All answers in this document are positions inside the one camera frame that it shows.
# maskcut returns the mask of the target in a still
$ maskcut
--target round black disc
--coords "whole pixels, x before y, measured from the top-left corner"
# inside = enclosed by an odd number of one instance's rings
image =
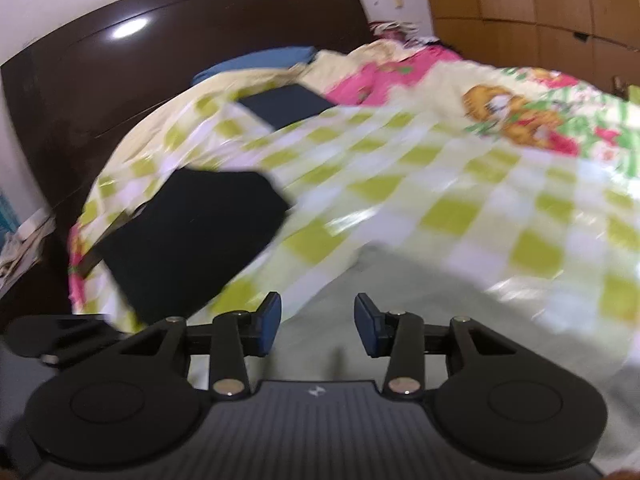
[[[145,460],[194,427],[196,390],[142,362],[71,368],[43,384],[25,410],[33,441],[52,458],[103,468]]]
[[[543,360],[492,356],[436,392],[434,412],[451,440],[488,462],[553,469],[588,460],[607,422],[586,381]]]

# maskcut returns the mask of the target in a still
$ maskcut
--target wooden wardrobe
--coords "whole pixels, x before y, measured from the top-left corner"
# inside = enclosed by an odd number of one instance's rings
[[[640,85],[640,0],[430,0],[436,35],[495,66],[541,66],[612,92]]]

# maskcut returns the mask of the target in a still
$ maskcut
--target logo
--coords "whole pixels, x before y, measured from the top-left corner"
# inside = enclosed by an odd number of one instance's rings
[[[309,392],[309,395],[313,395],[316,399],[326,393],[326,390],[322,386],[314,386],[313,388],[309,388],[307,391]]]

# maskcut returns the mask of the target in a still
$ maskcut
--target black ribbed surface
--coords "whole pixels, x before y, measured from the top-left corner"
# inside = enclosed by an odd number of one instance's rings
[[[383,399],[373,383],[265,382],[218,404],[180,449],[121,472],[47,463],[33,480],[591,480],[588,465],[521,474],[489,468],[447,444],[420,406]]]

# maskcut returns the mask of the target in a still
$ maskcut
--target pillow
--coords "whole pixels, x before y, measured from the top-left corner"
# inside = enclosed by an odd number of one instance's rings
[[[235,57],[218,63],[211,68],[207,68],[191,80],[191,86],[201,83],[212,75],[227,72],[228,70],[242,70],[243,68],[291,68],[297,63],[310,62],[315,55],[316,50],[312,46],[283,46],[281,48],[259,50],[258,52]]]

